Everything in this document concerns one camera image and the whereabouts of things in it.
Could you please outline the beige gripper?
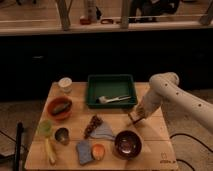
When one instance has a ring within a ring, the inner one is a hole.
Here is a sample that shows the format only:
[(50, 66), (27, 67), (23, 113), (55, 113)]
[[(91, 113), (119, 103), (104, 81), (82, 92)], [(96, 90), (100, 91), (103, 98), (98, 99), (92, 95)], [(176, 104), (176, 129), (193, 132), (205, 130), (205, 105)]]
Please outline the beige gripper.
[(139, 118), (147, 118), (157, 109), (155, 98), (144, 96), (136, 107), (136, 114)]

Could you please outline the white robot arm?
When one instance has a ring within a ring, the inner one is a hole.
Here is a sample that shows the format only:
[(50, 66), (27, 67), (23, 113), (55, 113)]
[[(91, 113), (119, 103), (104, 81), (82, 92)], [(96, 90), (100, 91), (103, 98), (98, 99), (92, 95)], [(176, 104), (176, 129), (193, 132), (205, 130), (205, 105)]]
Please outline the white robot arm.
[(149, 90), (142, 97), (135, 112), (140, 119), (151, 116), (166, 98), (184, 108), (191, 116), (213, 134), (213, 104), (178, 87), (179, 77), (174, 72), (155, 74), (149, 79)]

